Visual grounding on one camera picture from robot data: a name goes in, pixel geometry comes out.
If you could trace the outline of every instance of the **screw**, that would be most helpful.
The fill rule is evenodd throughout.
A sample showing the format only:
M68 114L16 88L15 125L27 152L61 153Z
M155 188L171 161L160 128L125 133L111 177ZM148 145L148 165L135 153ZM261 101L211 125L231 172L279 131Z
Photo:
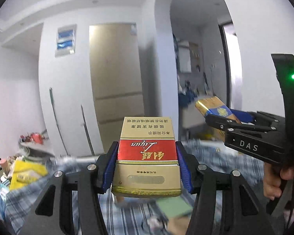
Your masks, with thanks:
M54 176L55 176L56 178L61 177L62 175L63 175L63 172L62 172L61 170L58 170L58 171L56 171L56 172L54 173Z
M199 169L199 170L206 170L206 169L207 169L207 166L204 165L204 164L199 164L199 165L198 165L198 169Z
M97 166L95 164L90 164L90 165L87 166L88 170L94 170L96 168L97 168Z
M232 171L233 176L239 177L241 173L238 170L233 170Z

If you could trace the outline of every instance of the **green paper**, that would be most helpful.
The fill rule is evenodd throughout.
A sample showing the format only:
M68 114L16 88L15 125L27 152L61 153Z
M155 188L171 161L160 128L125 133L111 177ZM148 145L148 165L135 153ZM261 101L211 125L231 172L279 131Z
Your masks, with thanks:
M181 196L160 198L156 200L156 203L167 218L184 216L193 211L193 208Z

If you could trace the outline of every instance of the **beige door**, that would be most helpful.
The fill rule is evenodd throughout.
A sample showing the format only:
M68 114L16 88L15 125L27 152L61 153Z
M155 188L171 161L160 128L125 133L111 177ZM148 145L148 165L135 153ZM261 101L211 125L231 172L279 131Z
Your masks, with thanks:
M89 39L94 105L107 151L120 139L124 116L144 115L136 26L90 26Z

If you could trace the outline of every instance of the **red and gold cigarette pack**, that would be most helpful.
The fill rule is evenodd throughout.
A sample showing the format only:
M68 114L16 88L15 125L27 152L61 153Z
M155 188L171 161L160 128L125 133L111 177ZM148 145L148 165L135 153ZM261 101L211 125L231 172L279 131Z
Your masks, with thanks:
M124 118L111 191L126 197L181 194L170 118Z

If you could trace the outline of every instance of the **striped fabric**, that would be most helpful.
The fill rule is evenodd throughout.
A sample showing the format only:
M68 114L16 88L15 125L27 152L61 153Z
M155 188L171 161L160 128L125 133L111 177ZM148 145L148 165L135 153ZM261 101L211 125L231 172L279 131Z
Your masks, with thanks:
M204 147L201 146L198 140L184 143L184 147L188 153L195 155L199 163L204 163L215 171L229 173L233 169L238 169L251 186L262 180L263 164L257 159L246 155L229 154L225 151L218 151L215 147ZM47 169L49 175L26 187L11 191L6 197L5 218L7 222L11 223L16 234L19 233L32 204L35 202L52 174L57 170L62 170L67 174L77 172L81 167L71 158L70 161L62 162L62 164L59 164L59 161L57 163L48 163ZM167 222L167 218L161 213L155 202L136 204L128 208L118 208L113 203L113 196L110 189L104 195L99 194L98 197L108 234L170 234L165 229L156 230L154 232L150 231L147 225L150 223L151 218L155 216L164 223ZM182 197L190 205L194 205L196 195L190 195L183 189ZM73 192L72 198L75 233L82 234L78 221L77 192ZM216 222L218 222L221 217L221 203L221 194L217 193Z

